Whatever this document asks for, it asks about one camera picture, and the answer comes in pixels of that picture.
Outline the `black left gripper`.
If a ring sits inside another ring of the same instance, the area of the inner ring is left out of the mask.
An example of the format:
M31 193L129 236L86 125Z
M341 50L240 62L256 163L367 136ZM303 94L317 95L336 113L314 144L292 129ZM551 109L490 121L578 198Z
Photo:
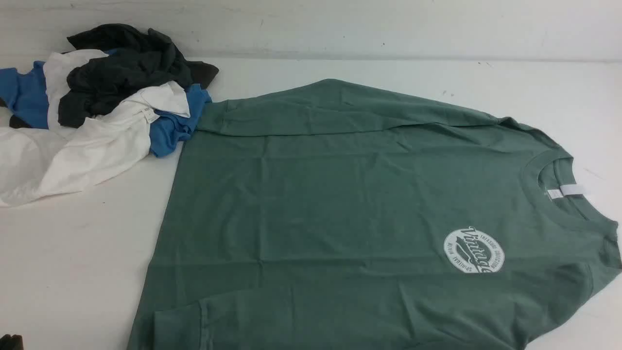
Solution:
M18 334L5 334L0 338L0 350L24 350L23 337Z

